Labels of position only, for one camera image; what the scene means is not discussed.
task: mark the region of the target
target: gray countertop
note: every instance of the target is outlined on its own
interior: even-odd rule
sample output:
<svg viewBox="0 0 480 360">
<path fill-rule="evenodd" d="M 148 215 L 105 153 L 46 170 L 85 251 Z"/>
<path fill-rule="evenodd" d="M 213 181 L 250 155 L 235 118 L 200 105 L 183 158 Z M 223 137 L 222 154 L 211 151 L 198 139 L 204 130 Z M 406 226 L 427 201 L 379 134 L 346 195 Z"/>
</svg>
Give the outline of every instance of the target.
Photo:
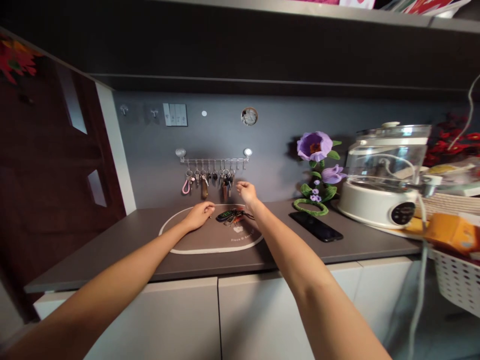
<svg viewBox="0 0 480 360">
<path fill-rule="evenodd" d="M 326 264 L 419 254 L 421 243 L 394 236 L 353 221 L 336 210 L 319 217 L 343 234 L 340 241 L 324 243 L 289 217 L 292 201 L 265 205 L 296 232 Z M 77 290 L 101 271 L 158 236 L 162 225 L 182 208 L 136 210 L 88 244 L 25 286 L 27 293 Z M 181 255 L 169 253 L 151 281 L 179 280 L 273 270 L 277 266 L 267 244 L 224 253 Z"/>
</svg>

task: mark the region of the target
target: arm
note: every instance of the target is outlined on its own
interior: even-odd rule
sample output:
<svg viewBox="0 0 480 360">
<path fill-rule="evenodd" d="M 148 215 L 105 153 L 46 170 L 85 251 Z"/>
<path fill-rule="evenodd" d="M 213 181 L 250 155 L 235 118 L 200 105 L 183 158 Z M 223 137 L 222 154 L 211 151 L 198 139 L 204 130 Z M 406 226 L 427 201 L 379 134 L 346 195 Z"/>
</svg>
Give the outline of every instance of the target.
<svg viewBox="0 0 480 360">
<path fill-rule="evenodd" d="M 270 252 L 293 293 L 316 359 L 390 359 L 325 264 L 261 203 L 255 187 L 237 183 Z"/>
<path fill-rule="evenodd" d="M 101 272 L 13 345 L 7 359 L 83 359 L 169 251 L 201 227 L 214 206 L 212 202 L 196 205 L 181 223 Z"/>
</svg>

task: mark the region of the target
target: pink keychain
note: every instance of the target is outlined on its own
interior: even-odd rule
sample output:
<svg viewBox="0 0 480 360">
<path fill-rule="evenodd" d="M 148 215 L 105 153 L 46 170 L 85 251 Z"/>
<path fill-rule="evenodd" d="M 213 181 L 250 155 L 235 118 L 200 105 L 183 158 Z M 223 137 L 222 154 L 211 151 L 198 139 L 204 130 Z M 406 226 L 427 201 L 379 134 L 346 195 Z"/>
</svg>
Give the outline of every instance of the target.
<svg viewBox="0 0 480 360">
<path fill-rule="evenodd" d="M 194 173 L 191 170 L 187 170 L 185 175 L 186 175 L 186 180 L 185 183 L 183 184 L 183 187 L 181 188 L 181 193 L 184 195 L 187 195 L 190 193 L 190 184 L 193 182 L 192 180 L 192 175 Z"/>
</svg>

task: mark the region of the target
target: orange box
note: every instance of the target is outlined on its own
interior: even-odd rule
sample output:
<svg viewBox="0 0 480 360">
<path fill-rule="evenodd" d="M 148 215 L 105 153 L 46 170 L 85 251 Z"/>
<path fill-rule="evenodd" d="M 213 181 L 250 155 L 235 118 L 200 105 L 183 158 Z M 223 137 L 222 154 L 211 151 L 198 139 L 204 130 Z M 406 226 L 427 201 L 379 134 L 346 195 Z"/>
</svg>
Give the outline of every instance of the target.
<svg viewBox="0 0 480 360">
<path fill-rule="evenodd" d="M 480 250 L 479 229 L 457 215 L 434 213 L 425 239 L 438 247 L 466 256 Z"/>
</svg>

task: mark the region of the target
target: cable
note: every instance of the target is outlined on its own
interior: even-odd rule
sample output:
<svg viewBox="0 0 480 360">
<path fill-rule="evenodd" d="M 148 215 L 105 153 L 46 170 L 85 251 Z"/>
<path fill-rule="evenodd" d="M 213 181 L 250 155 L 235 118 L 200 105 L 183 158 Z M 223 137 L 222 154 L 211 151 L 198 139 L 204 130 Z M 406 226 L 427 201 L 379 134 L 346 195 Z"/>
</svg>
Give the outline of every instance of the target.
<svg viewBox="0 0 480 360">
<path fill-rule="evenodd" d="M 466 121 L 465 127 L 463 128 L 461 133 L 458 134 L 455 140 L 452 141 L 447 151 L 450 151 L 452 146 L 454 146 L 455 143 L 460 139 L 460 137 L 467 131 L 468 127 L 470 126 L 470 123 L 472 122 L 472 117 L 474 115 L 474 101 L 472 99 L 472 92 L 474 91 L 474 86 L 478 79 L 480 79 L 480 74 L 478 74 L 475 80 L 473 80 L 473 82 L 471 83 L 470 89 L 468 90 L 468 102 L 470 104 L 470 112 L 468 113 L 468 120 Z"/>
<path fill-rule="evenodd" d="M 421 225 L 423 233 L 427 230 L 427 211 L 422 196 L 419 194 L 418 203 L 421 210 Z M 414 359 L 415 354 L 415 333 L 417 332 L 417 326 L 419 324 L 420 315 L 422 314 L 422 308 L 424 307 L 425 299 L 425 274 L 427 272 L 427 255 L 429 253 L 429 247 L 427 241 L 422 241 L 421 249 L 421 263 L 420 263 L 420 275 L 418 279 L 418 294 L 416 300 L 415 311 L 413 312 L 413 318 L 410 323 L 410 331 L 408 333 L 408 360 Z"/>
<path fill-rule="evenodd" d="M 365 159 L 365 158 L 369 158 L 369 157 L 382 157 L 382 158 L 394 158 L 395 160 L 400 160 L 400 161 L 403 161 L 404 163 L 406 163 L 409 167 L 411 167 L 411 170 L 412 170 L 412 178 L 413 178 L 413 182 L 415 184 L 418 184 L 419 181 L 420 181 L 420 176 L 417 175 L 417 170 L 415 169 L 415 166 L 410 162 L 408 161 L 407 159 L 404 159 L 402 157 L 398 157 L 398 156 L 395 156 L 395 155 L 391 155 L 391 154 L 383 154 L 383 153 L 379 153 L 379 154 L 369 154 L 369 155 L 366 155 L 366 156 L 361 156 L 359 158 L 357 158 L 355 161 L 358 161 L 358 160 L 361 160 L 361 159 Z"/>
</svg>

